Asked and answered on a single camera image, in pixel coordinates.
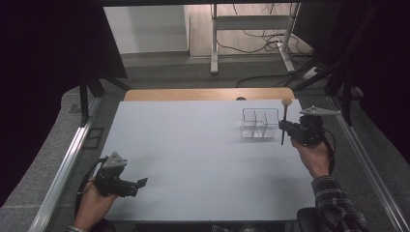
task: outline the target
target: plaid shirt sleeve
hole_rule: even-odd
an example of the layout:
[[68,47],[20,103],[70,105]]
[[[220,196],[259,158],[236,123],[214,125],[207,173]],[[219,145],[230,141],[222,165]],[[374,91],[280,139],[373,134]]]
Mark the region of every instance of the plaid shirt sleeve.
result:
[[319,177],[312,183],[316,209],[323,223],[321,232],[365,232],[367,220],[330,176]]

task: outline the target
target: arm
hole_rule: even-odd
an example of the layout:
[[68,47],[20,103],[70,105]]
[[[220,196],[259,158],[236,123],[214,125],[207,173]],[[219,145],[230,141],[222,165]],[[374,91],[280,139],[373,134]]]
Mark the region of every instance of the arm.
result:
[[302,163],[313,177],[316,210],[322,219],[321,231],[368,231],[365,216],[347,199],[336,180],[329,175],[328,150],[321,142],[314,147],[295,140]]
[[80,229],[79,231],[90,231],[96,223],[103,219],[117,195],[102,196],[93,182],[87,183],[82,194],[81,204],[73,227]]

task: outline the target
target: clear plastic organizer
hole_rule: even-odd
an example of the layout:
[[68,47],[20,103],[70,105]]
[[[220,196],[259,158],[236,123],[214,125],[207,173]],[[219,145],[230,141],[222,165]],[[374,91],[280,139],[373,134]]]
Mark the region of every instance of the clear plastic organizer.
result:
[[278,130],[276,108],[244,108],[241,136],[243,138],[275,137]]

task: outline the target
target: gray carpet floor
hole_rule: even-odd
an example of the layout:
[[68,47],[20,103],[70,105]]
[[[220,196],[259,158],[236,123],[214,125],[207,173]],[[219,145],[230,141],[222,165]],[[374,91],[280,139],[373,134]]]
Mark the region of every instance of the gray carpet floor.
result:
[[[286,73],[278,57],[247,59],[225,57],[220,61],[220,72],[217,75],[211,75],[208,60],[201,59],[167,57],[160,61],[158,58],[152,58],[151,62],[145,60],[138,63],[137,59],[133,62],[132,58],[127,57],[125,64],[129,78],[123,81],[133,89],[234,88],[240,80],[248,77]],[[289,76],[261,77],[241,82],[239,87],[283,86],[282,82],[287,79]],[[295,78],[291,84],[299,81],[302,81],[300,77]],[[73,223],[73,206],[80,181],[90,165],[100,157],[118,104],[125,96],[125,92],[118,87],[104,81],[102,84],[105,94],[98,108],[98,116],[92,125],[94,129],[92,131],[103,129],[102,141],[98,144],[98,141],[92,138],[93,136],[89,136],[83,144],[46,231],[64,231]],[[314,104],[318,107],[331,108],[323,93],[324,84],[326,79],[295,93],[302,107]],[[48,139],[23,180],[0,209],[0,231],[29,230],[78,129],[80,123],[80,114],[76,111],[78,106],[79,92],[75,88],[63,96],[60,114]],[[352,102],[352,121],[371,160],[392,192],[403,215],[409,221],[409,165],[384,134],[371,123],[357,101]],[[395,231],[337,119],[335,116],[327,116],[324,117],[324,123],[325,128],[331,131],[337,140],[337,164],[334,176],[354,204],[367,216],[370,231]],[[117,231],[134,229],[134,225],[126,223],[116,224],[116,226]],[[294,222],[287,223],[286,231],[292,229],[299,231]]]

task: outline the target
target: white tabletop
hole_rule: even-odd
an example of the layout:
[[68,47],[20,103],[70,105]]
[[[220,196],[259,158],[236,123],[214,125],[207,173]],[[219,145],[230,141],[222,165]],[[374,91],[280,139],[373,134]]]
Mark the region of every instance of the white tabletop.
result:
[[[123,101],[102,157],[117,152],[121,175],[148,177],[136,197],[119,198],[106,218],[122,221],[266,221],[296,219],[314,206],[311,177],[281,131],[242,138],[244,108],[280,101]],[[298,122],[298,101],[287,119]]]

